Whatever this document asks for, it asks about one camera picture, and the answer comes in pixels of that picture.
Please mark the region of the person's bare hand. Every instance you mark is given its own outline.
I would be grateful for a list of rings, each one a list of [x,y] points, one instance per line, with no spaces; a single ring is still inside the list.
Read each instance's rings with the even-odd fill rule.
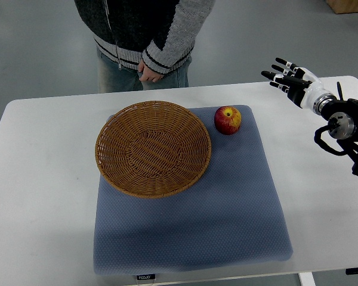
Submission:
[[[162,74],[159,74],[151,70],[143,60],[140,61],[137,71],[140,73],[139,80],[141,82],[153,82],[156,83],[163,78]]]

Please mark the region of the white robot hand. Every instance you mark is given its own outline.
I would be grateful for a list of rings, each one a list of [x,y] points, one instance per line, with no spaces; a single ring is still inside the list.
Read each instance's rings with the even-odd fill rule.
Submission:
[[[270,86],[288,94],[288,98],[296,106],[319,108],[324,100],[332,99],[332,93],[324,88],[322,81],[311,71],[283,58],[276,57],[275,61],[285,67],[272,64],[271,68],[279,73],[262,71],[261,75],[271,81]]]

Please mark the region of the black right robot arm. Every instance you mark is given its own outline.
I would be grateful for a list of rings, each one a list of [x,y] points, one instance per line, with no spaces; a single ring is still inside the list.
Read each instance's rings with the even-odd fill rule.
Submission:
[[[338,95],[334,95],[307,68],[282,58],[276,58],[276,62],[271,66],[274,72],[262,71],[261,75],[297,107],[307,108],[327,121],[315,131],[315,143],[335,156],[349,156],[353,161],[352,174],[358,177],[358,100],[345,100],[339,82]]]

